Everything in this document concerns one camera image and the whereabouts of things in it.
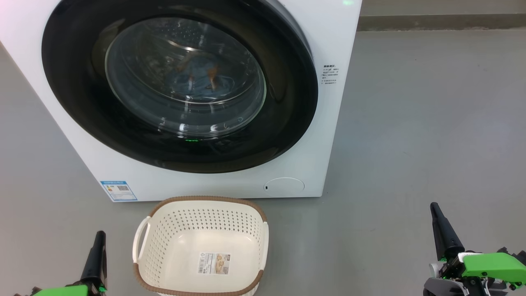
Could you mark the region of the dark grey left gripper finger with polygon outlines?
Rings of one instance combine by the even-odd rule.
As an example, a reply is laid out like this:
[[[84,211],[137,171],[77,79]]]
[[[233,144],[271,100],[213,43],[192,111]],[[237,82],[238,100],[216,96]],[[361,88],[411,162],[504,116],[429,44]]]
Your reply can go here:
[[[98,231],[90,248],[80,281],[92,289],[106,289],[106,280],[106,234],[104,231]]]

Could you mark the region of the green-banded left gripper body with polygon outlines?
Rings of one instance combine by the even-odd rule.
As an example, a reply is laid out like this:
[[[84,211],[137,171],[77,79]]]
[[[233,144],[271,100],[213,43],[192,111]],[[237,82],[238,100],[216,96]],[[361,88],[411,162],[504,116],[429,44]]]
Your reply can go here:
[[[29,296],[106,296],[104,285],[93,283],[75,283],[59,288],[41,289],[34,287]]]

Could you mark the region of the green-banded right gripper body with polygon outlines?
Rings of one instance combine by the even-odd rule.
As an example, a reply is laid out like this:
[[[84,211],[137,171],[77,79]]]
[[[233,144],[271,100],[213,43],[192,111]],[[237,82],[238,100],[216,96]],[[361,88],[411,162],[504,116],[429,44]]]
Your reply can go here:
[[[525,287],[525,251],[459,252],[429,265],[425,296],[507,296]]]

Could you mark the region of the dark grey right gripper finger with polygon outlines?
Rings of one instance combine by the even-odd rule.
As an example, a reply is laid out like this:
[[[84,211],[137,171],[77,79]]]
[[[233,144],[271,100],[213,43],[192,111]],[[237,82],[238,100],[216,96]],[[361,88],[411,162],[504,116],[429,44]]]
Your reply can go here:
[[[430,204],[432,228],[435,241],[437,260],[449,261],[459,253],[465,251],[463,244],[457,236],[449,220],[443,214],[436,202]]]

